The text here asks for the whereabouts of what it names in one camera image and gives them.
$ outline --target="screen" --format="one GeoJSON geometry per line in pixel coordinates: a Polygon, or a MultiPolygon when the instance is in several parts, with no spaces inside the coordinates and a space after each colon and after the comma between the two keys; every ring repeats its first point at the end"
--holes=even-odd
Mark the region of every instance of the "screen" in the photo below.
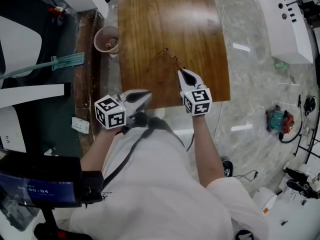
{"type": "Polygon", "coordinates": [[[14,199],[19,203],[75,202],[74,184],[72,182],[41,181],[15,177],[0,172],[0,186],[9,199],[14,199]]]}

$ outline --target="white t-shirt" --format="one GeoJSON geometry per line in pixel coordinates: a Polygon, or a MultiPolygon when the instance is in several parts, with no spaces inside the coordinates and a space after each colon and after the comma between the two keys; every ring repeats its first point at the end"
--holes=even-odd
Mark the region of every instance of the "white t-shirt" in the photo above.
{"type": "MultiPolygon", "coordinates": [[[[105,178],[144,131],[134,128],[119,141],[105,178]]],[[[102,195],[104,201],[73,211],[69,231],[94,240],[233,240],[238,224],[255,239],[268,239],[266,219],[240,181],[222,178],[202,187],[189,174],[185,148],[166,131],[143,139],[102,195]]]]}

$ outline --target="wooden board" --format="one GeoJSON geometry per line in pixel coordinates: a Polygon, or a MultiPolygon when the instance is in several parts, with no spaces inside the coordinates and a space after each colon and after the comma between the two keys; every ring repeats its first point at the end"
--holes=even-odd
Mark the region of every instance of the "wooden board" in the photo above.
{"type": "Polygon", "coordinates": [[[73,89],[75,116],[90,123],[89,134],[79,132],[79,141],[83,154],[89,150],[101,128],[96,120],[94,103],[101,97],[101,52],[94,47],[94,37],[102,26],[103,20],[97,10],[89,10],[82,13],[76,39],[76,52],[85,53],[85,60],[83,65],[74,67],[73,89]]]}
{"type": "Polygon", "coordinates": [[[118,27],[122,89],[150,90],[149,108],[182,104],[178,65],[164,52],[156,56],[164,48],[202,77],[214,102],[230,100],[225,41],[214,0],[119,0],[118,27]]]}

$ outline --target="person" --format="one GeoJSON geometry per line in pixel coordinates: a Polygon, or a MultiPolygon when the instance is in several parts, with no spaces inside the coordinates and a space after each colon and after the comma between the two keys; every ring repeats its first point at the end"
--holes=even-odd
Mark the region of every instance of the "person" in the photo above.
{"type": "Polygon", "coordinates": [[[105,166],[119,129],[103,129],[81,159],[83,171],[102,170],[108,178],[133,145],[134,151],[102,191],[102,202],[73,210],[68,230],[94,240],[233,240],[246,230],[253,235],[250,239],[267,240],[269,226],[263,213],[239,180],[224,177],[205,117],[193,116],[192,121],[199,182],[190,175],[185,147],[163,120],[149,119],[152,132],[138,143],[146,128],[129,130],[105,166]]]}

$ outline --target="wooden tabletop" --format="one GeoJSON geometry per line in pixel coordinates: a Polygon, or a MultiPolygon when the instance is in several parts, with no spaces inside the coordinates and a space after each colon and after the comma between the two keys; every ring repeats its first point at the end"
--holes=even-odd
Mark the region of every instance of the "wooden tabletop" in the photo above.
{"type": "Polygon", "coordinates": [[[214,0],[119,0],[119,59],[123,91],[148,89],[149,108],[181,105],[169,48],[200,75],[212,100],[230,100],[228,62],[214,0]]]}

